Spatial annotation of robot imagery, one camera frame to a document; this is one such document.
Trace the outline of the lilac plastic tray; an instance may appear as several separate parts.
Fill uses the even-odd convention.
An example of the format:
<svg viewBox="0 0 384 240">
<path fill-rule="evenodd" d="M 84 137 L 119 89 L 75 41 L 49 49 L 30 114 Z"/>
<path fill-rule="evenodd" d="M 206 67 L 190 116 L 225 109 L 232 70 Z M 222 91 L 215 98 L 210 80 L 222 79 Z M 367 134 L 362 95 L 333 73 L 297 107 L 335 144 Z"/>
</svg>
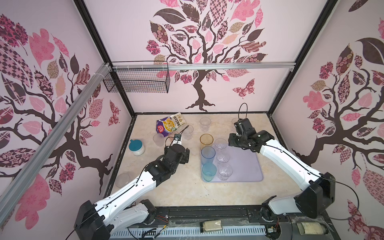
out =
<svg viewBox="0 0 384 240">
<path fill-rule="evenodd" d="M 215 149 L 217 156 L 219 152 L 216 150 L 215 145 L 212 145 L 211 147 Z M 230 154 L 230 161 L 227 163 L 219 163 L 215 156 L 213 164 L 217 167 L 217 173 L 211 182 L 206 183 L 260 182 L 264 179 L 256 153 L 253 153 L 249 150 L 242 150 L 241 148 L 229 146 L 223 152 Z M 227 181 L 221 181 L 218 178 L 218 166 L 220 164 L 228 164 L 233 168 L 233 174 Z"/>
</svg>

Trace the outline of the blue tall glass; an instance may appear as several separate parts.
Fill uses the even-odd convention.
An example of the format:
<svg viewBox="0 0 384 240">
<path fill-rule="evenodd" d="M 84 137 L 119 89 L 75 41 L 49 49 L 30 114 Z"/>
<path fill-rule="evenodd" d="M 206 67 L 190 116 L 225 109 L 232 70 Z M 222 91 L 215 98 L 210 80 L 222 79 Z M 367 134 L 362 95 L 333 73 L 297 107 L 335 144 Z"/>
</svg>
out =
<svg viewBox="0 0 384 240">
<path fill-rule="evenodd" d="M 201 150 L 201 164 L 212 164 L 216 156 L 216 151 L 211 146 L 206 146 Z"/>
</svg>

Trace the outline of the clear ribbed glass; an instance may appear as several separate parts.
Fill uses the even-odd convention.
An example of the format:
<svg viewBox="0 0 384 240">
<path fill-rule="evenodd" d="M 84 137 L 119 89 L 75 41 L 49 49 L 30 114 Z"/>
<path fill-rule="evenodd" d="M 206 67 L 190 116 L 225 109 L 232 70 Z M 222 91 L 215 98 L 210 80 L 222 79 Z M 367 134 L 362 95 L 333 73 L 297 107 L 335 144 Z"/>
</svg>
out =
<svg viewBox="0 0 384 240">
<path fill-rule="evenodd" d="M 216 159 L 219 163 L 227 163 L 230 161 L 231 156 L 227 152 L 219 152 L 216 156 Z"/>
<path fill-rule="evenodd" d="M 220 164 L 218 166 L 218 174 L 218 178 L 221 181 L 227 181 L 233 174 L 233 168 L 228 164 Z"/>
</svg>

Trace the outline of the yellow tall glass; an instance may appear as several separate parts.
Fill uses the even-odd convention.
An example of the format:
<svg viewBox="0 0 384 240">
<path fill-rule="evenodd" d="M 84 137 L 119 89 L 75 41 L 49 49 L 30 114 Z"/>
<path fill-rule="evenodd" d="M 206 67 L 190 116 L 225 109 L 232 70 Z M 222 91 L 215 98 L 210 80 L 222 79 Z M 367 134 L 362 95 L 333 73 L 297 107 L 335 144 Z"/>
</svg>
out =
<svg viewBox="0 0 384 240">
<path fill-rule="evenodd" d="M 202 134 L 200 136 L 200 149 L 210 147 L 214 142 L 214 137 L 210 134 Z"/>
</svg>

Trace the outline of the teal frosted glass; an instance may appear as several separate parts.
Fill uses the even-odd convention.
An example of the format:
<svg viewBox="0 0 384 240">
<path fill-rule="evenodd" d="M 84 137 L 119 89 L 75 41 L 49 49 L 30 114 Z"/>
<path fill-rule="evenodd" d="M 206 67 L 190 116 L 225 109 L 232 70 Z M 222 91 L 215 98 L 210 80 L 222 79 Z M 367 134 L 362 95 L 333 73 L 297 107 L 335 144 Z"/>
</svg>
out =
<svg viewBox="0 0 384 240">
<path fill-rule="evenodd" d="M 202 167 L 202 178 L 205 182 L 211 182 L 217 173 L 217 167 L 213 163 L 206 163 Z"/>
</svg>

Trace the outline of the clear glass back row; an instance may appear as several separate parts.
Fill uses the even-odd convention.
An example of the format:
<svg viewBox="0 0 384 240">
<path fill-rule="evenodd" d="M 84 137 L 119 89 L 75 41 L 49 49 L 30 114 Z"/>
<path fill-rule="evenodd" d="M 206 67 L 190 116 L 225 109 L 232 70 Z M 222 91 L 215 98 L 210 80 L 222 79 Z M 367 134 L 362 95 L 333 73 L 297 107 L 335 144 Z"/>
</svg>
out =
<svg viewBox="0 0 384 240">
<path fill-rule="evenodd" d="M 210 125 L 211 125 L 212 121 L 210 118 L 208 117 L 203 117 L 200 119 L 200 126 L 201 126 L 201 130 L 203 132 L 208 132 L 209 129 L 210 129 Z"/>
</svg>

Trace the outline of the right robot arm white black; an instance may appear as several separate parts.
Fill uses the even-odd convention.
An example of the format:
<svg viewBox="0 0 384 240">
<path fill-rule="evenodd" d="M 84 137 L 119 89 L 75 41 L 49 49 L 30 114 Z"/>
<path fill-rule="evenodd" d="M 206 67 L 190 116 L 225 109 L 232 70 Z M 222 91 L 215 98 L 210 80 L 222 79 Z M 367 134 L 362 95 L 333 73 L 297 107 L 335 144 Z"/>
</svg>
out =
<svg viewBox="0 0 384 240">
<path fill-rule="evenodd" d="M 229 135 L 229 146 L 259 153 L 280 167 L 299 186 L 300 192 L 287 197 L 272 196 L 261 205 L 260 214 L 266 222 L 278 215 L 301 213 L 316 219 L 335 201 L 336 181 L 330 173 L 322 174 L 305 164 L 284 148 L 267 131 L 257 132 L 249 119 L 234 123 L 236 132 Z"/>
</svg>

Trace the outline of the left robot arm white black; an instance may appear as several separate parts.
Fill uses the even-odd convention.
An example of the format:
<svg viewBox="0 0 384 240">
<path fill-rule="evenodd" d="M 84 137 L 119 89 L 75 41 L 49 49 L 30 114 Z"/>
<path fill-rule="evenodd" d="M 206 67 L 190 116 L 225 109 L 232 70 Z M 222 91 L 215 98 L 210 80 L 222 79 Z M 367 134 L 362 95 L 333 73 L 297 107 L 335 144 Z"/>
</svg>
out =
<svg viewBox="0 0 384 240">
<path fill-rule="evenodd" d="M 167 181 L 180 164 L 189 161 L 190 150 L 176 134 L 164 154 L 148 163 L 138 177 L 114 194 L 95 203 L 84 202 L 78 211 L 74 232 L 81 240 L 108 240 L 112 234 L 138 223 L 150 224 L 157 209 L 149 200 L 132 204 L 145 193 Z"/>
</svg>

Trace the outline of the pink small glass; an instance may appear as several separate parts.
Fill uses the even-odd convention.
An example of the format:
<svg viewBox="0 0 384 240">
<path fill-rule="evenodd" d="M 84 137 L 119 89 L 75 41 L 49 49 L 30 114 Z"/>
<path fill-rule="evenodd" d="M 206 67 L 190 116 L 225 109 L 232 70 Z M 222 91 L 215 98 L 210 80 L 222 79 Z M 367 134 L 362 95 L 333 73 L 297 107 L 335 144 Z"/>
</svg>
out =
<svg viewBox="0 0 384 240">
<path fill-rule="evenodd" d="M 174 140 L 174 137 L 175 137 L 175 134 L 178 134 L 177 131 L 174 131 L 172 133 L 170 133 L 165 141 L 165 144 L 166 146 L 170 146 L 172 143 L 173 143 L 173 140 Z"/>
</svg>

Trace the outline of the purple snack bag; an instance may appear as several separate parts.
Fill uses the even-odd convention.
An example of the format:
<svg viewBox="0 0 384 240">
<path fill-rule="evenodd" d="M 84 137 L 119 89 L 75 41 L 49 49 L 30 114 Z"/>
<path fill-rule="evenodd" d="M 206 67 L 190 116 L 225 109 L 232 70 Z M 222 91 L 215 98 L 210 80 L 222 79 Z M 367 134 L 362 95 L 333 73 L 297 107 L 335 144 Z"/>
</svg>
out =
<svg viewBox="0 0 384 240">
<path fill-rule="evenodd" d="M 187 122 L 183 115 L 181 113 L 176 113 L 157 120 L 156 131 L 158 134 L 162 134 L 164 137 L 167 137 L 169 134 L 173 133 L 186 123 Z"/>
</svg>

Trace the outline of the white jar teal lid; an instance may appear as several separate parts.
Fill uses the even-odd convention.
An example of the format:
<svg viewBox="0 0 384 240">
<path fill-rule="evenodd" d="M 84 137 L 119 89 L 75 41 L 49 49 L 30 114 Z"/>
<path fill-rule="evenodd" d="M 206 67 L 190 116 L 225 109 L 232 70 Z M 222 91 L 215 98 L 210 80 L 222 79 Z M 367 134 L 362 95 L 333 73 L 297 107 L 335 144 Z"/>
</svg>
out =
<svg viewBox="0 0 384 240">
<path fill-rule="evenodd" d="M 140 156 L 145 152 L 145 146 L 141 140 L 130 140 L 129 150 L 134 156 Z"/>
</svg>

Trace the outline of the small beige box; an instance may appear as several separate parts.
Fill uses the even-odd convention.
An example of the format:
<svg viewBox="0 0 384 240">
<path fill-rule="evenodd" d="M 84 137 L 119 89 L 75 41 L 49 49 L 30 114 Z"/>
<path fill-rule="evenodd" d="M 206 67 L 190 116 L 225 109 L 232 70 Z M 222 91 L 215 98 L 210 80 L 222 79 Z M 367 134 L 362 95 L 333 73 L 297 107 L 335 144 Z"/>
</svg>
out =
<svg viewBox="0 0 384 240">
<path fill-rule="evenodd" d="M 201 233 L 217 232 L 222 230 L 223 230 L 223 225 L 221 220 L 211 220 L 211 221 L 204 221 L 200 223 Z"/>
</svg>

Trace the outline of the beige cylinder in wrap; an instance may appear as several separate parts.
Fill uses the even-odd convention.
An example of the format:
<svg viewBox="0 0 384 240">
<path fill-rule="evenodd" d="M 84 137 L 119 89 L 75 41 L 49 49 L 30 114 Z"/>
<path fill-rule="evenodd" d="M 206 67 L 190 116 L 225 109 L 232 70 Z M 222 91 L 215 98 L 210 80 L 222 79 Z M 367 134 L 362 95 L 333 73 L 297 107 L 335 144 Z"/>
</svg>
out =
<svg viewBox="0 0 384 240">
<path fill-rule="evenodd" d="M 326 235 L 327 228 L 316 222 L 301 222 L 297 223 L 300 235 Z"/>
</svg>

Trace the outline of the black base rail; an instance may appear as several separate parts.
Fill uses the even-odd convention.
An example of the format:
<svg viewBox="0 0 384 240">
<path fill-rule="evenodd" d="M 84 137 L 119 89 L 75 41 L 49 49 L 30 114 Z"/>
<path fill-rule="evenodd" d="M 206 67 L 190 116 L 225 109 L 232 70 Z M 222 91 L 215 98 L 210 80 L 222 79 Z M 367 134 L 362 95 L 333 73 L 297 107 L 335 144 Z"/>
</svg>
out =
<svg viewBox="0 0 384 240">
<path fill-rule="evenodd" d="M 139 226 L 156 226 L 165 224 L 189 224 L 210 220 L 223 220 L 224 222 L 246 221 L 255 224 L 276 224 L 299 220 L 316 221 L 302 213 L 274 214 L 268 207 L 262 205 L 240 206 L 188 206 L 188 207 L 156 207 L 156 213 L 151 223 L 142 223 Z"/>
</svg>

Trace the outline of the aluminium rail back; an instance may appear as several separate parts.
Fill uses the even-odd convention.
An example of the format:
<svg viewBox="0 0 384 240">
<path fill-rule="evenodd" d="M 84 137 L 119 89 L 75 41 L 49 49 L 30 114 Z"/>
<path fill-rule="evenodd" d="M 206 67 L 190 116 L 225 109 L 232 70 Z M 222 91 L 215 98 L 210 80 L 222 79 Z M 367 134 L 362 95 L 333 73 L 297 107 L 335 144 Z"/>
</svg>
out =
<svg viewBox="0 0 384 240">
<path fill-rule="evenodd" d="M 155 65 L 144 65 L 138 62 L 128 65 L 129 62 L 122 62 L 114 65 L 114 70 L 158 70 L 158 71 L 186 71 L 186 70 L 231 70 L 231 69 L 294 69 L 294 62 L 260 62 L 260 63 L 221 63 L 221 64 L 176 64 L 169 63 Z"/>
</svg>

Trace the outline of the aluminium rail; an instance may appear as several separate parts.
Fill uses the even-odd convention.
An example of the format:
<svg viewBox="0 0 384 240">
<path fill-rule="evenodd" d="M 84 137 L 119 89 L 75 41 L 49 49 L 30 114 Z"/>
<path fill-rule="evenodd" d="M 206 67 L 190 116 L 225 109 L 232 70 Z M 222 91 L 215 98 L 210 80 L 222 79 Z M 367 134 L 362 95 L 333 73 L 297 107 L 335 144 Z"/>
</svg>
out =
<svg viewBox="0 0 384 240">
<path fill-rule="evenodd" d="M 186 71 L 186 70 L 231 70 L 231 69 L 294 69 L 294 62 L 260 62 L 260 63 L 221 63 L 221 64 L 176 64 L 169 63 L 155 65 L 144 65 L 138 62 L 128 65 L 129 62 L 122 62 L 114 65 L 114 70 L 158 70 L 158 71 Z"/>
<path fill-rule="evenodd" d="M 67 132 L 68 128 L 79 115 L 82 107 L 85 106 L 88 99 L 92 96 L 94 90 L 110 72 L 110 65 L 110 63 L 103 63 L 93 74 L 90 83 L 83 88 L 82 93 L 71 104 L 64 116 L 53 128 L 53 131 L 38 147 L 32 158 L 4 191 L 1 196 L 1 224 L 3 224 L 11 214 L 20 198 L 31 185 L 44 163 L 49 159 L 51 153 L 55 150 L 64 134 Z"/>
</svg>

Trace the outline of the aluminium rail left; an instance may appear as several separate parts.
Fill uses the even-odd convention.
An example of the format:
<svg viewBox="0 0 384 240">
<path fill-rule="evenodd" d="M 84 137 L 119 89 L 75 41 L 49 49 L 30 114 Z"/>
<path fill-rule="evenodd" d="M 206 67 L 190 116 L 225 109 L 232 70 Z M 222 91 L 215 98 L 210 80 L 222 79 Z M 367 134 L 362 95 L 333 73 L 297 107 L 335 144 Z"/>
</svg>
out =
<svg viewBox="0 0 384 240">
<path fill-rule="evenodd" d="M 53 131 L 38 147 L 32 158 L 4 191 L 1 196 L 1 224 L 3 224 L 11 214 L 20 198 L 31 185 L 44 163 L 49 159 L 51 153 L 55 150 L 64 134 L 67 132 L 68 128 L 79 115 L 82 107 L 85 106 L 88 99 L 92 96 L 94 90 L 110 72 L 110 65 L 110 63 L 103 63 L 93 74 L 90 83 L 83 88 L 82 93 L 71 104 L 64 116 L 53 128 Z"/>
</svg>

